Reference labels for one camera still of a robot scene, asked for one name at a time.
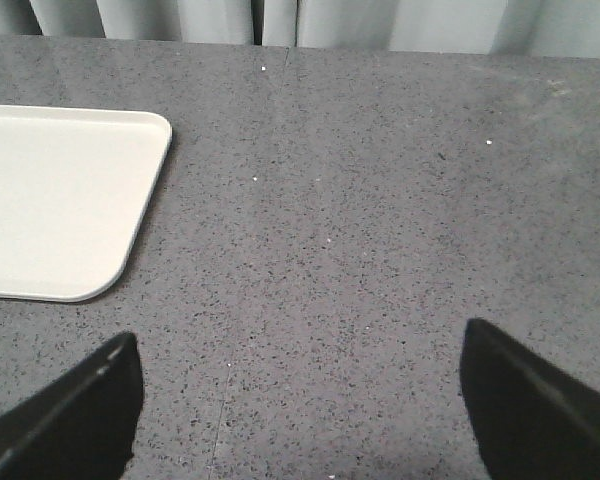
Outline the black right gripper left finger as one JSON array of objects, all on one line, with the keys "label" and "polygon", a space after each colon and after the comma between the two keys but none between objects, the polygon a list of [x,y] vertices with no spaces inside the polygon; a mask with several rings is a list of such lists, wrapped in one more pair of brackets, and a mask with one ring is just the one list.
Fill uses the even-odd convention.
[{"label": "black right gripper left finger", "polygon": [[0,479],[119,479],[144,402],[137,338],[120,333],[0,416]]}]

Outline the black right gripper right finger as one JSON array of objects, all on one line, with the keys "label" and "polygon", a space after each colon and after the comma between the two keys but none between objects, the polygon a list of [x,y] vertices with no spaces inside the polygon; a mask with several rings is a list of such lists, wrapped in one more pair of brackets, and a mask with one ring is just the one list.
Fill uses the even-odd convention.
[{"label": "black right gripper right finger", "polygon": [[494,324],[468,321],[460,383],[493,479],[600,479],[600,393]]}]

